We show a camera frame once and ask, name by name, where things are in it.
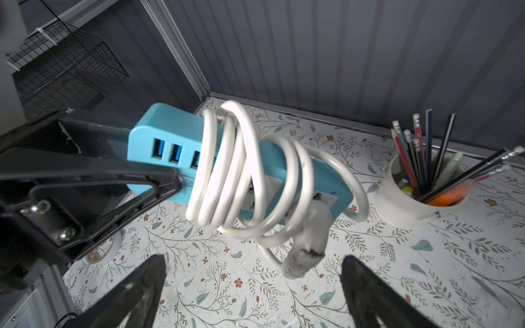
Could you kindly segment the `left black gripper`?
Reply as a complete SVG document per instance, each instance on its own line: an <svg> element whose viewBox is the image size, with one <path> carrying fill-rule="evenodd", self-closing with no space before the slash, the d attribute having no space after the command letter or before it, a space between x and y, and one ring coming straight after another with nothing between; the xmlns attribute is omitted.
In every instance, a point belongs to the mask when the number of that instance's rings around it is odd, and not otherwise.
<svg viewBox="0 0 525 328"><path fill-rule="evenodd" d="M131 124L48 114L1 136L1 289L76 260L182 188L174 168L126 161Z"/></svg>

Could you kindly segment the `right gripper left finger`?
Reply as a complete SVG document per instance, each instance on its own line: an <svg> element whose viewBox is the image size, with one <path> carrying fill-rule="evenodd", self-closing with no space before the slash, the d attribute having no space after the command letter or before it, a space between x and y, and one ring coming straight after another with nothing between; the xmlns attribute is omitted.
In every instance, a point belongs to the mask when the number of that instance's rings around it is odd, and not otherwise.
<svg viewBox="0 0 525 328"><path fill-rule="evenodd" d="M65 327L152 327L166 278L163 255L154 255Z"/></svg>

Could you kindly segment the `teal power strip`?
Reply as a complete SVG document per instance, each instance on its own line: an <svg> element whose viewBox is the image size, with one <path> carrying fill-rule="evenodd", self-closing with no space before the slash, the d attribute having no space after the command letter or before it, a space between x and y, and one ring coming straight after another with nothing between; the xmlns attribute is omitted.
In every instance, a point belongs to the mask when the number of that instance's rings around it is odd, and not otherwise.
<svg viewBox="0 0 525 328"><path fill-rule="evenodd" d="M200 162L204 119L163 103L150 107L129 134L130 161L177 169L182 188L170 201L188 204ZM262 140L259 143L265 172L267 213L277 205L287 178L282 149ZM314 160L314 198L325 203L338 217L354 200L341 176L328 164Z"/></svg>

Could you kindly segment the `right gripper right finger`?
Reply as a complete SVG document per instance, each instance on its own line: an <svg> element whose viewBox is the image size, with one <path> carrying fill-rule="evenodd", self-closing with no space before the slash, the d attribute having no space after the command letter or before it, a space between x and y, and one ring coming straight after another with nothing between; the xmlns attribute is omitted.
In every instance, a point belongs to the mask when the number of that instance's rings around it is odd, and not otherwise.
<svg viewBox="0 0 525 328"><path fill-rule="evenodd" d="M341 284L356 327L435 327L355 256L342 262Z"/></svg>

